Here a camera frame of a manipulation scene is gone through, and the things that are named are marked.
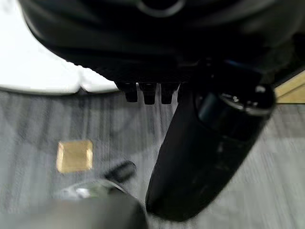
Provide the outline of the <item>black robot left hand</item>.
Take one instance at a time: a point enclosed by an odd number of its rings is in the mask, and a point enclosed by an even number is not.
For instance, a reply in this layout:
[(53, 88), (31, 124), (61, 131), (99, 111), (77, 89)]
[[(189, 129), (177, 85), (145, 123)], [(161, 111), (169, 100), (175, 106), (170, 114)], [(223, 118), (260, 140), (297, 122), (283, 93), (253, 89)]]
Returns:
[(146, 210), (183, 222), (220, 194), (276, 104), (274, 85), (305, 66), (302, 0), (21, 0), (34, 37), (114, 82), (135, 103), (177, 108)]

